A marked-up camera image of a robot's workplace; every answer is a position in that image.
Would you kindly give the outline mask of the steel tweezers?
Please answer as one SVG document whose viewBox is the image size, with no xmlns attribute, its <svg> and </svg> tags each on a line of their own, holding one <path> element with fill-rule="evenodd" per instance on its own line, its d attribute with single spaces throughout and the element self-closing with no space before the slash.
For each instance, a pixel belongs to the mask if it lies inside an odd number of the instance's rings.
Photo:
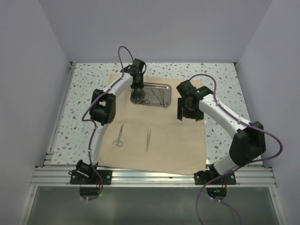
<svg viewBox="0 0 300 225">
<path fill-rule="evenodd" d="M 151 129 L 148 129 L 147 130 L 147 138 L 146 138 L 146 151 L 148 151 L 150 136 L 151 136 Z"/>
</svg>

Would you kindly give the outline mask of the beige cloth wrap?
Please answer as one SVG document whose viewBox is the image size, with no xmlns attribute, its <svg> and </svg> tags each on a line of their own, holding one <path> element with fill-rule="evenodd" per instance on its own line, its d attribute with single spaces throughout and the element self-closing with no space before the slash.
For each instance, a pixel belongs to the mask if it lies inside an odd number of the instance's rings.
<svg viewBox="0 0 300 225">
<path fill-rule="evenodd" d="M 101 142 L 99 165 L 174 174 L 205 170 L 204 121 L 177 119 L 180 95 L 176 87 L 184 80 L 145 77 L 145 81 L 170 85 L 171 104 L 167 108 L 136 105 L 130 101 L 131 89 L 125 89 L 116 99 L 116 116 Z M 123 145 L 113 146 L 122 124 Z M 146 151 L 148 129 L 151 129 L 151 136 Z"/>
</svg>

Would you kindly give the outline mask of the steel surgical scissors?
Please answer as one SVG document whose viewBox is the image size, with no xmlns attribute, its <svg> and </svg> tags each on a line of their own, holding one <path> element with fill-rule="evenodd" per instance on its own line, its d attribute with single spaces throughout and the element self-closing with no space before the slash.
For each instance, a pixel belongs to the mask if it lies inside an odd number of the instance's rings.
<svg viewBox="0 0 300 225">
<path fill-rule="evenodd" d="M 132 90 L 131 102 L 134 104 L 140 104 L 140 105 L 149 105 L 150 104 L 148 94 L 144 89 Z"/>
<path fill-rule="evenodd" d="M 117 140 L 113 141 L 113 146 L 122 147 L 123 142 L 121 141 L 121 135 L 122 135 L 123 126 L 124 126 L 124 124 L 121 125 L 120 131 L 118 134 L 118 138 L 117 138 Z"/>
</svg>

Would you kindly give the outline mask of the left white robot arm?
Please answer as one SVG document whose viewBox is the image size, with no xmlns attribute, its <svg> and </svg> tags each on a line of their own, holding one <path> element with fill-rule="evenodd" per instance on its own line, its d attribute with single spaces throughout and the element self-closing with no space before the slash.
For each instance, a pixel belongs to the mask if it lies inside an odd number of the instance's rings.
<svg viewBox="0 0 300 225">
<path fill-rule="evenodd" d="M 120 75 L 103 90 L 94 90 L 91 105 L 84 113 L 82 121 L 94 123 L 87 157 L 76 165 L 72 178 L 82 179 L 87 184 L 92 184 L 99 177 L 96 172 L 101 142 L 105 132 L 116 115 L 116 99 L 128 87 L 132 89 L 143 88 L 143 75 L 146 71 L 144 61 L 134 59 L 132 64 L 122 68 Z"/>
</svg>

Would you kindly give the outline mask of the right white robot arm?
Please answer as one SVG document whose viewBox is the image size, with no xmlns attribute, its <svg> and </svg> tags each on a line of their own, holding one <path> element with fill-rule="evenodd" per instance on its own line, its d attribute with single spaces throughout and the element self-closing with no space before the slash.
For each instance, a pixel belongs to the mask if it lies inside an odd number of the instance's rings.
<svg viewBox="0 0 300 225">
<path fill-rule="evenodd" d="M 197 175 L 205 182 L 219 184 L 225 174 L 243 167 L 266 151 L 263 125 L 260 122 L 243 121 L 230 108 L 221 106 L 214 92 L 206 86 L 196 88 L 187 80 L 176 87 L 178 98 L 177 118 L 203 120 L 204 115 L 214 119 L 231 137 L 228 155 L 209 166 L 207 171 Z"/>
</svg>

